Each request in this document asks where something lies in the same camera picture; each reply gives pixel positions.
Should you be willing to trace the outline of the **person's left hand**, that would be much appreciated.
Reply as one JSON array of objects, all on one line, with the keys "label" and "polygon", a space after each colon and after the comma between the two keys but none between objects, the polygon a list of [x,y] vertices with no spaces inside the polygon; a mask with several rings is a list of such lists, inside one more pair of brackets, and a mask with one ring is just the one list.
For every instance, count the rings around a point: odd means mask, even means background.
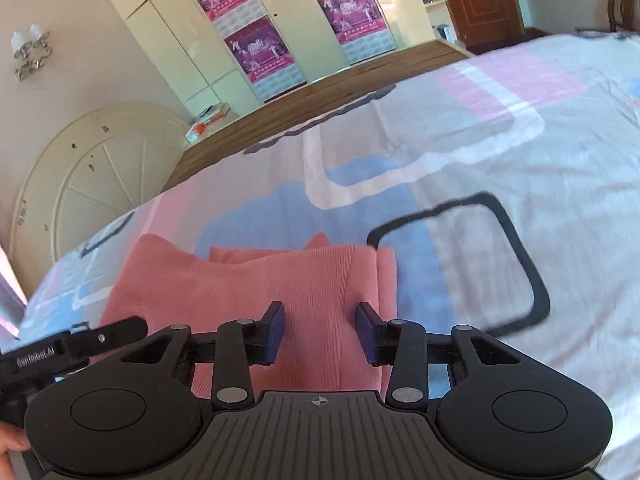
[{"label": "person's left hand", "polygon": [[15,474],[9,459],[9,452],[30,450],[25,431],[22,428],[0,422],[0,479],[14,480]]}]

